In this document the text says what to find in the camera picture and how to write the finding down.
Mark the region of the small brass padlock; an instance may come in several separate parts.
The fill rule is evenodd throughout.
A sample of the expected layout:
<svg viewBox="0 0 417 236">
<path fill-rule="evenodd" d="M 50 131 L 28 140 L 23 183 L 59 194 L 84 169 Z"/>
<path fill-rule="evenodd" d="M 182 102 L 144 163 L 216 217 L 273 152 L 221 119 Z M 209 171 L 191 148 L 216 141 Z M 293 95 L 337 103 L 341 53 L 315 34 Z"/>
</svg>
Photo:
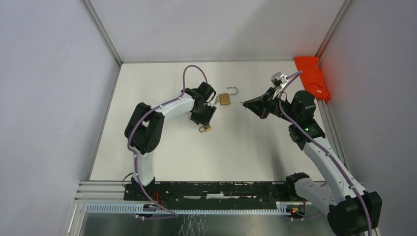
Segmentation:
<svg viewBox="0 0 417 236">
<path fill-rule="evenodd" d="M 199 128 L 200 133 L 209 132 L 212 130 L 212 127 L 210 125 L 203 125 Z"/>
</svg>

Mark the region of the silver key bunch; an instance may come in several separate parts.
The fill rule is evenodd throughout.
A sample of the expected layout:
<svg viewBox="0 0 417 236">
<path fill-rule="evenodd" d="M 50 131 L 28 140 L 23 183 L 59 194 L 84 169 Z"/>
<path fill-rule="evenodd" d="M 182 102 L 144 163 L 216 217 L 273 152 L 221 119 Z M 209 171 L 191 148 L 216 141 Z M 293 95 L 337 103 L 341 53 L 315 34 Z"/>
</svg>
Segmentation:
<svg viewBox="0 0 417 236">
<path fill-rule="evenodd" d="M 219 103 L 219 97 L 216 97 L 215 102 L 213 103 L 213 106 L 216 106 Z"/>
</svg>

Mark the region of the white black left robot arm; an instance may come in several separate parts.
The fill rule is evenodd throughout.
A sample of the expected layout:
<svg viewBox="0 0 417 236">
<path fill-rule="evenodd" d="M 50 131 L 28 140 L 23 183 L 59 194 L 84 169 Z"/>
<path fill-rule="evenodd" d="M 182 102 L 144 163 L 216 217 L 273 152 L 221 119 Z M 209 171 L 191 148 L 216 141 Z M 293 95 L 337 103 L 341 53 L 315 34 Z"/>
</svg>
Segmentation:
<svg viewBox="0 0 417 236">
<path fill-rule="evenodd" d="M 216 107 L 210 103 L 216 91 L 206 82 L 198 88 L 185 88 L 176 97 L 157 105 L 137 104 L 124 131 L 127 148 L 134 156 L 134 179 L 139 183 L 135 193 L 142 200 L 154 196 L 153 152 L 158 147 L 164 122 L 184 113 L 197 125 L 207 126 Z"/>
</svg>

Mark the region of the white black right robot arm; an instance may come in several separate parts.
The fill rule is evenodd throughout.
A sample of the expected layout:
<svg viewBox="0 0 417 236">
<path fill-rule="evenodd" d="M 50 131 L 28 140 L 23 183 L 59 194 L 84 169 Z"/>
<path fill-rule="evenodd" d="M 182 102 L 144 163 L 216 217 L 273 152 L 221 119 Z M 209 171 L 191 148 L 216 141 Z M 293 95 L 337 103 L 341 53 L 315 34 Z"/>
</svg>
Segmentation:
<svg viewBox="0 0 417 236">
<path fill-rule="evenodd" d="M 378 227 L 382 198 L 369 192 L 347 170 L 330 146 L 324 131 L 314 119 L 315 96 L 305 90 L 297 91 L 289 102 L 282 92 L 269 88 L 263 95 L 243 102 L 260 119 L 270 115 L 290 122 L 289 134 L 294 143 L 315 164 L 326 185 L 315 183 L 305 173 L 286 177 L 284 195 L 291 201 L 300 197 L 312 203 L 327 217 L 337 236 L 353 236 L 367 232 L 372 235 Z"/>
</svg>

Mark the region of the large brass padlock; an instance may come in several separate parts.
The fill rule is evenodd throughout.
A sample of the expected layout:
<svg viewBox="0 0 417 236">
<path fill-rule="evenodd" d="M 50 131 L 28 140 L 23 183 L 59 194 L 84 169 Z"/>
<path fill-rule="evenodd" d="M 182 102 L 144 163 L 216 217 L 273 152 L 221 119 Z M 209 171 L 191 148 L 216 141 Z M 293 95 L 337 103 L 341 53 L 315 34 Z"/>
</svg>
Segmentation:
<svg viewBox="0 0 417 236">
<path fill-rule="evenodd" d="M 230 105 L 231 104 L 230 96 L 237 95 L 239 93 L 239 89 L 237 87 L 234 87 L 234 86 L 226 87 L 226 89 L 232 89 L 233 92 L 227 92 L 227 93 L 219 94 L 218 101 L 219 101 L 221 106 Z"/>
</svg>

